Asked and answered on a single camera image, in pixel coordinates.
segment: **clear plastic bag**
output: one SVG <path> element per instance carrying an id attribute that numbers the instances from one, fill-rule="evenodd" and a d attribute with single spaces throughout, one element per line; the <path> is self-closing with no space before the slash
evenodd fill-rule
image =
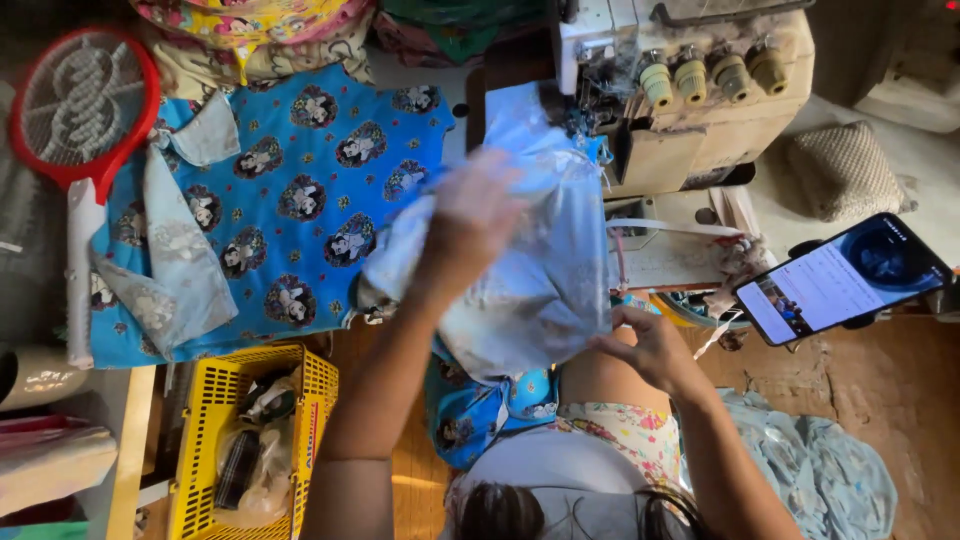
<path id="1" fill-rule="evenodd" d="M 213 519 L 227 527 L 260 528 L 276 522 L 290 512 L 290 475 L 293 474 L 294 416 L 276 420 L 260 432 L 260 457 L 253 470 L 250 487 L 236 510 L 214 508 Z M 250 429 L 249 424 L 237 427 Z M 229 455 L 232 441 L 241 429 L 225 433 L 217 454 L 217 474 Z"/>

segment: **smartphone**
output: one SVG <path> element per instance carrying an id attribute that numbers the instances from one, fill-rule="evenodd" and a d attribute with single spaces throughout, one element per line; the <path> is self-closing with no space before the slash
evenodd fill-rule
<path id="1" fill-rule="evenodd" d="M 783 345 L 949 284 L 953 273 L 892 213 L 879 213 L 734 291 L 754 328 Z"/>

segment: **blue printed fabric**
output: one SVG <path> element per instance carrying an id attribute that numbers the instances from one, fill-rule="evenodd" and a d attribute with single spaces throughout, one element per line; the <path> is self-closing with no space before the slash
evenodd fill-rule
<path id="1" fill-rule="evenodd" d="M 498 437 L 556 420 L 556 372 L 535 369 L 481 384 L 439 338 L 434 351 L 423 380 L 427 434 L 454 469 L 468 470 Z"/>
<path id="2" fill-rule="evenodd" d="M 228 279 L 239 315 L 173 350 L 174 361 L 219 356 L 315 331 L 341 328 L 348 290 L 374 248 L 374 233 L 402 209 L 441 160 L 453 117 L 438 88 L 376 90 L 339 65 L 228 97 L 240 154 L 191 165 L 164 157 Z M 200 110 L 166 99 L 158 129 L 176 131 Z M 142 153 L 113 181 L 109 227 L 93 249 L 151 275 L 143 233 Z M 97 368 L 163 361 L 103 280 L 91 285 L 90 341 Z"/>

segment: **electric fly swatter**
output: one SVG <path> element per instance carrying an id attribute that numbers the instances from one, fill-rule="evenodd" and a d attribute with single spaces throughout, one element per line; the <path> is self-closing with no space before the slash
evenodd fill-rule
<path id="1" fill-rule="evenodd" d="M 147 51 L 131 37 L 88 28 L 51 45 L 13 103 L 13 150 L 67 191 L 67 350 L 83 369 L 93 366 L 90 239 L 107 220 L 113 176 L 146 138 L 159 99 Z"/>

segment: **woman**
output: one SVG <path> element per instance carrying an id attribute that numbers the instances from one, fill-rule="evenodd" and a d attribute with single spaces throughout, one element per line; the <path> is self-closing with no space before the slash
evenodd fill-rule
<path id="1" fill-rule="evenodd" d="M 519 173 L 503 160 L 481 152 L 438 189 L 396 317 L 369 350 L 363 377 L 341 389 L 326 425 L 300 538 L 393 538 L 390 456 L 420 393 L 438 321 L 504 249 L 524 208 L 507 195 Z M 550 425 L 480 455 L 459 480 L 466 491 L 449 508 L 442 537 L 800 540 L 676 329 L 632 308 L 615 309 L 613 323 L 612 334 L 592 337 L 590 350 L 563 366 L 561 408 L 629 404 L 666 413 L 672 399 L 697 507 L 651 485 L 600 437 Z M 458 436 L 453 427 L 444 432 Z"/>

